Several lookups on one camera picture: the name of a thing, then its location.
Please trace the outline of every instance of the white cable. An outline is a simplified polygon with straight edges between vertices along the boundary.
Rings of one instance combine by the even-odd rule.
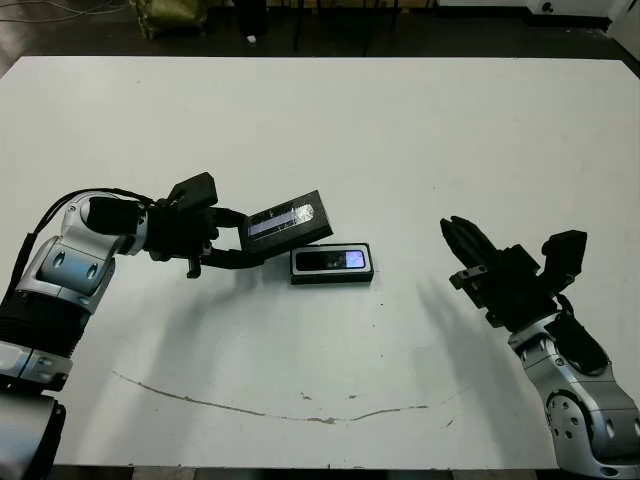
[[[22,6],[22,5],[51,5],[53,7],[59,8],[61,10],[65,10],[67,12],[71,12],[74,15],[67,15],[66,17],[57,17],[57,18],[43,18],[43,19],[34,19],[34,20],[29,20],[29,19],[21,19],[21,18],[0,18],[0,22],[10,22],[10,23],[54,23],[54,22],[64,22],[67,20],[72,20],[74,18],[78,18],[84,15],[105,15],[105,14],[109,14],[109,13],[116,13],[116,12],[120,12],[122,10],[124,10],[125,8],[127,8],[127,5],[121,5],[117,8],[111,9],[111,10],[100,10],[106,7],[109,7],[113,4],[113,0],[109,0],[107,2],[104,2],[100,5],[96,5],[95,7],[91,7],[87,10],[76,10],[74,8],[68,7],[66,5],[61,5],[59,3],[53,2],[51,0],[26,0],[23,2],[12,2],[12,3],[5,3],[5,4],[1,4],[0,8],[4,8],[4,7],[17,7],[17,6]]]

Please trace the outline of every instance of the dark floor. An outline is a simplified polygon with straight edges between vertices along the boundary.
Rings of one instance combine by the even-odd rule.
[[[86,2],[75,0],[75,5]],[[51,17],[49,6],[29,7],[32,17]],[[250,47],[237,30],[232,9],[210,10],[207,35],[140,35],[133,12],[80,17],[50,24],[0,22],[0,75],[21,55],[166,56],[408,56],[557,57],[621,59],[640,76],[640,63],[598,28],[535,26],[520,15],[451,17],[440,9],[395,14],[391,9],[272,8],[269,34]],[[0,9],[0,18],[10,9]],[[296,25],[301,28],[295,48]]]

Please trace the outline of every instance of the black cable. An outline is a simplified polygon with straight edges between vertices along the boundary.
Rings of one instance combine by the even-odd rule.
[[[9,286],[7,287],[7,291],[4,295],[2,303],[0,305],[5,305],[9,297],[15,291],[18,282],[22,278],[22,274],[24,273],[24,269],[27,266],[27,262],[29,261],[29,256],[31,255],[31,250],[33,250],[33,245],[38,238],[38,234],[44,230],[44,228],[51,222],[53,217],[55,217],[56,213],[71,199],[75,196],[80,195],[81,193],[87,192],[101,192],[101,193],[113,193],[115,195],[120,195],[122,197],[129,197],[138,200],[145,206],[153,205],[155,203],[149,197],[145,197],[144,195],[139,195],[134,192],[130,192],[129,190],[123,190],[121,188],[85,188],[82,190],[76,190],[75,192],[67,193],[66,195],[60,197],[49,209],[45,212],[42,219],[36,225],[36,228],[31,233],[27,233],[24,241],[22,242],[22,246],[20,247],[20,251],[18,252],[18,257],[16,258],[16,262],[13,266],[13,271],[11,272],[11,279],[9,281]]]

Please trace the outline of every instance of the lit screen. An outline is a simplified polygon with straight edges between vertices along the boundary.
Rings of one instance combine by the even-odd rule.
[[[364,267],[364,254],[361,250],[347,250],[346,252],[347,268]]]

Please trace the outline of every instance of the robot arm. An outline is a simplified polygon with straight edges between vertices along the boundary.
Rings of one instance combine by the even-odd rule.
[[[473,223],[441,221],[454,255],[467,267],[451,277],[509,346],[544,404],[561,469],[591,477],[640,478],[640,414],[613,378],[602,347],[578,323],[560,292],[581,271],[587,235],[553,235],[543,246],[544,272],[516,245],[496,249]]]
[[[210,207],[216,202],[209,174],[176,185],[157,202],[118,189],[75,192],[56,202],[27,235],[0,305],[0,479],[40,479],[49,471],[65,409],[41,392],[62,390],[71,354],[109,285],[117,253],[146,250],[154,260],[185,258],[189,278],[200,275],[201,264],[263,263],[244,251],[211,247],[218,227],[237,228],[246,218]],[[37,234],[63,206],[61,235],[46,241],[25,269]]]

